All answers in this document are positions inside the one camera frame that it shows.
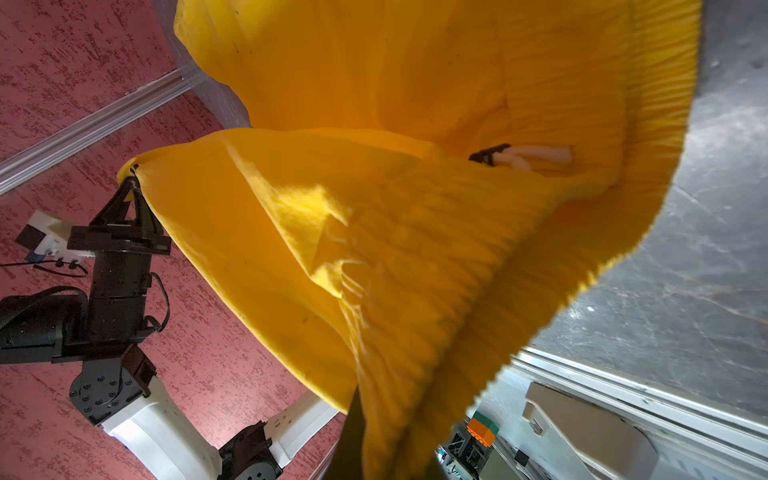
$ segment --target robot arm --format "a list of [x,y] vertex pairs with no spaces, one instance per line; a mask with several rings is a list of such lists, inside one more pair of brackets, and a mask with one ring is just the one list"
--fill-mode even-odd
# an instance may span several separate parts
[[[136,215],[127,220],[131,201]],[[165,294],[150,267],[153,255],[170,255],[170,237],[163,235],[138,179],[127,177],[87,227],[51,215],[36,215],[31,222],[17,243],[29,249],[28,261],[35,266],[52,255],[57,266],[74,269],[82,257],[95,257],[91,295],[55,286],[0,300],[0,364],[82,361],[69,390],[72,405],[120,440],[159,480],[272,480],[337,413],[308,392],[216,449],[179,410],[138,347],[170,319],[167,295],[162,322],[144,315],[153,278]],[[57,294],[71,291],[75,294]],[[362,480],[364,430],[355,395],[329,454],[333,458],[324,460],[313,478]],[[444,475],[428,469],[426,478]]]
[[246,427],[221,449],[205,441],[156,376],[139,396],[101,423],[158,480],[274,480],[338,413],[312,392],[265,422]]

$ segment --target gray marble surface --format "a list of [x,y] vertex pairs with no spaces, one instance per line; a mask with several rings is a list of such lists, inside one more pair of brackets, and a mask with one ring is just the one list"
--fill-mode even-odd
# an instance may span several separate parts
[[690,132],[653,231],[533,344],[768,416],[768,2],[705,3]]

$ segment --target red textured floor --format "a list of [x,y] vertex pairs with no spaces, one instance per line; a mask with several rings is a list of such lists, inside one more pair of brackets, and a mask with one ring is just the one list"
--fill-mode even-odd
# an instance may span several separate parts
[[[13,240],[35,210],[87,223],[114,193],[115,171],[130,157],[191,141],[220,128],[191,93],[124,127],[26,184],[0,196],[0,263],[25,252]],[[176,403],[204,437],[221,446],[244,426],[279,412],[305,388],[245,329],[175,250],[153,261],[173,310],[168,328],[142,349]],[[66,283],[26,267],[0,269],[0,296]],[[150,292],[147,311],[164,305]],[[69,402],[79,364],[0,366],[0,479],[149,479],[119,442],[90,426]],[[288,479],[307,478],[338,438],[337,417],[289,465]]]
[[0,161],[174,68],[152,0],[0,2]]

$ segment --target yellow towel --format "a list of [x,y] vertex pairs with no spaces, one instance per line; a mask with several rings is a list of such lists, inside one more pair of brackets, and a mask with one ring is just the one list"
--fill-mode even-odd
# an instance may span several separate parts
[[[509,356],[642,239],[677,166],[698,0],[180,0],[254,127],[143,154],[227,305],[412,478]],[[570,165],[467,161],[569,146]]]

